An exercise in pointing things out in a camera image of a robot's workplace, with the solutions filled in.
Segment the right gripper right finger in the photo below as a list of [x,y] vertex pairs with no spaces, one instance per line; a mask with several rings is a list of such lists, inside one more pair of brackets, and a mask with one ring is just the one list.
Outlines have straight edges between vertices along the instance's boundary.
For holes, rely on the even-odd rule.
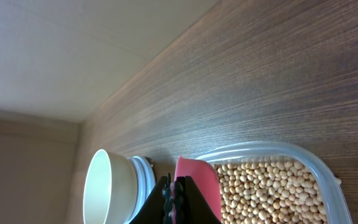
[[183,224],[220,224],[207,201],[190,176],[178,177],[175,181],[176,195],[176,223]]

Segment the pink plastic scoop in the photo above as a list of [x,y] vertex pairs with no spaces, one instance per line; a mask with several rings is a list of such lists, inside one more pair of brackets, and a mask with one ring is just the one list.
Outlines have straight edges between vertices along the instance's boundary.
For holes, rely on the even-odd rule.
[[202,160],[179,157],[174,180],[185,176],[190,176],[194,180],[215,216],[221,220],[219,180],[213,166]]

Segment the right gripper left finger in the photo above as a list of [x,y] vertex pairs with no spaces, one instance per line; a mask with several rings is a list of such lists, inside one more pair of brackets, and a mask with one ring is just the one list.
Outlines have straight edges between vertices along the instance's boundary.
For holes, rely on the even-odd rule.
[[157,181],[141,210],[130,224],[172,224],[171,175]]

